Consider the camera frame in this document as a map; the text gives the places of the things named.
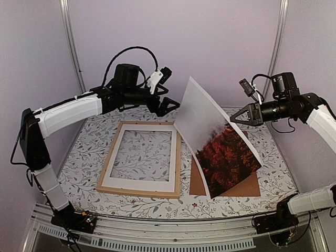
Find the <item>red forest landscape photo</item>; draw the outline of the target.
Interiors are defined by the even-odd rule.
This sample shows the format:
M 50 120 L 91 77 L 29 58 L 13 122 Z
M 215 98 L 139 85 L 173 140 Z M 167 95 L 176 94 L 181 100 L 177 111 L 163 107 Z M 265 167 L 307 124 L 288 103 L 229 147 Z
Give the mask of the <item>red forest landscape photo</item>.
M 189 147 L 210 198 L 228 191 L 263 165 L 248 137 L 193 77 L 188 80 L 174 126 Z

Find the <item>clear acrylic glazing sheet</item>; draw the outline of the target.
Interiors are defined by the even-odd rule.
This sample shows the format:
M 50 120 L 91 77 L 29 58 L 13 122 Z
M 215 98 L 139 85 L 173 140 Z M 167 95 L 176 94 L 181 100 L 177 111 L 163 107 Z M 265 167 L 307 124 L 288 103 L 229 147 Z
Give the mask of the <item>clear acrylic glazing sheet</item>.
M 126 130 L 110 177 L 117 179 L 169 180 L 172 132 Z

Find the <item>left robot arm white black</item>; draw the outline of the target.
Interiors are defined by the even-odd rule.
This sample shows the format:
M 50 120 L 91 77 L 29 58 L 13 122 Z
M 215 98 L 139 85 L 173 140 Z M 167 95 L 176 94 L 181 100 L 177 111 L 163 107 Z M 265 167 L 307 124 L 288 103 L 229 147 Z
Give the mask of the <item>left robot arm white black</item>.
M 165 96 L 168 89 L 158 85 L 153 92 L 149 88 L 96 87 L 90 91 L 53 104 L 44 109 L 22 113 L 16 146 L 20 146 L 27 169 L 29 182 L 35 182 L 49 204 L 58 212 L 57 218 L 67 228 L 78 223 L 74 207 L 63 192 L 51 166 L 51 158 L 45 139 L 60 129 L 89 117 L 120 112 L 147 106 L 151 113 L 163 117 L 180 107 L 180 103 Z

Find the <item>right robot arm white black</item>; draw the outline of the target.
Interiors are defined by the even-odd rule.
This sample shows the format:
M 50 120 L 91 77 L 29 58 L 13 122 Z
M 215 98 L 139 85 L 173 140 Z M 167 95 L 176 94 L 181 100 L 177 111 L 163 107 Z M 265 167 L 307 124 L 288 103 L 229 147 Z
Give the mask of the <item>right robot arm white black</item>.
M 230 116 L 230 122 L 260 126 L 265 122 L 285 118 L 300 120 L 307 124 L 323 138 L 332 151 L 335 151 L 335 116 L 329 104 L 314 93 L 263 104 L 250 103 Z M 291 222 L 292 215 L 333 207 L 335 207 L 335 182 L 291 197 L 287 201 L 286 209 L 283 208 L 272 216 L 271 224 L 276 229 L 282 229 Z

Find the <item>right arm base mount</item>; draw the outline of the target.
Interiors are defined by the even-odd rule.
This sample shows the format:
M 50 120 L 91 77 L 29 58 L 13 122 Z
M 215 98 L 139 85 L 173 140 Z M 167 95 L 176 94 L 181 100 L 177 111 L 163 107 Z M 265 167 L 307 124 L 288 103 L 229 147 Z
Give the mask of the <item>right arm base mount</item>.
M 299 221 L 296 215 L 290 213 L 287 202 L 281 201 L 277 204 L 275 213 L 253 217 L 251 224 L 256 229 L 257 234 L 294 227 L 293 231 L 273 234 L 270 237 L 275 245 L 286 246 L 291 242 L 291 239 L 295 235 Z

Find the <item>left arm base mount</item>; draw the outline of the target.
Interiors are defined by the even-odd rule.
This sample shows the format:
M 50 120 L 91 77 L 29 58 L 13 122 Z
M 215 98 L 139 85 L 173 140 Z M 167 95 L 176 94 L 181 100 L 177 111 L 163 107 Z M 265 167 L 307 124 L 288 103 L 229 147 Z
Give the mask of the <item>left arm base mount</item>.
M 93 234 L 97 223 L 97 215 L 90 211 L 77 213 L 69 202 L 69 205 L 64 209 L 54 211 L 51 223 L 64 229 Z

